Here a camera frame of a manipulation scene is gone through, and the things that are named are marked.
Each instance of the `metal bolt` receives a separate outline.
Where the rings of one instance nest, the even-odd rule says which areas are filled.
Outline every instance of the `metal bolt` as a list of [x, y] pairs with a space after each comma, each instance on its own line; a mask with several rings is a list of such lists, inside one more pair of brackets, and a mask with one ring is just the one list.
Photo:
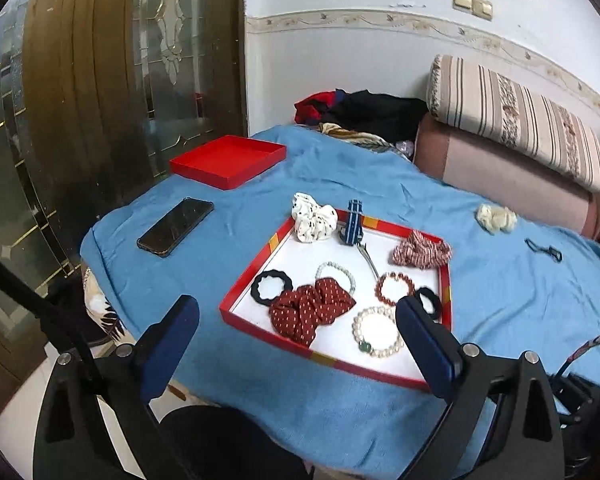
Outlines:
[[536, 364], [540, 360], [540, 358], [538, 357], [538, 354], [536, 354], [535, 352], [532, 352], [531, 350], [528, 350], [525, 352], [525, 359], [533, 365]]
[[118, 357], [129, 357], [131, 352], [134, 351], [134, 346], [129, 343], [125, 343], [116, 348], [116, 355]]
[[476, 357], [480, 353], [480, 349], [473, 343], [467, 343], [462, 347], [462, 351], [469, 357]]
[[68, 364], [71, 361], [71, 354], [65, 352], [64, 354], [60, 354], [58, 356], [58, 359], [56, 359], [56, 363], [58, 363], [59, 365], [64, 366], [65, 364]]

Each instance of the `tile floor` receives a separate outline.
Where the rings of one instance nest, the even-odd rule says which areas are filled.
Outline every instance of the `tile floor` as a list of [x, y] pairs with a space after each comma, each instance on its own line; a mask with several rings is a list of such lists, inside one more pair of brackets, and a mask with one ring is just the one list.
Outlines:
[[[27, 379], [0, 414], [0, 449], [24, 480], [33, 478], [33, 443], [36, 436], [38, 414], [53, 364], [58, 357], [58, 352], [51, 345], [47, 345], [45, 350], [48, 355], [47, 359]], [[156, 418], [162, 420], [167, 413], [188, 404], [190, 402], [181, 400], [166, 391], [161, 397], [152, 400], [149, 405], [154, 410]], [[100, 402], [100, 409], [122, 466], [129, 473], [144, 478], [122, 435], [113, 410], [104, 402]], [[339, 475], [332, 477], [318, 471], [314, 480], [331, 478], [339, 478]]]

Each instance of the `brown beaded bracelet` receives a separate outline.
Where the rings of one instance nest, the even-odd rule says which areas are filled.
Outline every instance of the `brown beaded bracelet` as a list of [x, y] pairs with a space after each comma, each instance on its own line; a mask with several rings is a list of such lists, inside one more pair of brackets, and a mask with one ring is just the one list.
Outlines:
[[380, 276], [378, 282], [376, 283], [376, 298], [378, 298], [378, 301], [382, 301], [382, 303], [384, 303], [385, 305], [395, 306], [395, 301], [391, 301], [382, 295], [382, 286], [384, 285], [384, 280], [387, 279], [387, 277], [392, 278], [396, 281], [402, 280], [403, 282], [405, 282], [409, 287], [409, 293], [405, 294], [405, 296], [413, 295], [415, 291], [415, 286], [406, 274], [403, 274], [401, 272], [386, 272], [382, 276]]

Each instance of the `bed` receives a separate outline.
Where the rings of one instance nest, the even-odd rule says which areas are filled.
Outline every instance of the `bed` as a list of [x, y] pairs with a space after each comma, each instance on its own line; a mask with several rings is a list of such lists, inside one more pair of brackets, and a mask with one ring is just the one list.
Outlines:
[[[453, 332], [461, 342], [513, 358], [532, 349], [555, 372], [600, 334], [600, 245], [592, 240], [524, 219], [511, 234], [490, 235], [474, 219], [484, 198], [420, 173], [395, 153], [369, 152], [298, 126], [277, 126], [256, 138], [286, 144], [286, 160], [229, 191], [170, 176], [97, 222], [81, 255], [101, 301], [108, 302], [101, 310], [110, 305], [109, 314], [119, 316], [131, 339], [159, 321], [179, 295], [195, 297], [200, 327], [175, 379], [202, 399], [242, 410], [302, 458], [395, 479], [444, 403], [316, 364], [222, 322], [218, 304], [288, 217], [295, 192], [342, 209], [358, 198], [365, 214], [449, 242]], [[211, 200], [216, 210], [169, 258], [138, 249], [138, 237], [187, 196]], [[525, 238], [560, 249], [562, 263], [533, 253]], [[573, 370], [600, 383], [600, 348]], [[461, 469], [473, 465], [490, 415], [484, 410]]]

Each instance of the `black seat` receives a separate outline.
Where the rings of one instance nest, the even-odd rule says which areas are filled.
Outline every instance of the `black seat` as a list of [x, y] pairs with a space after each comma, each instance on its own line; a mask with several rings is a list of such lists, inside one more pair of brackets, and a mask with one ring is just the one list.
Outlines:
[[275, 444], [238, 410], [187, 406], [160, 423], [164, 437], [202, 480], [311, 480], [302, 459]]

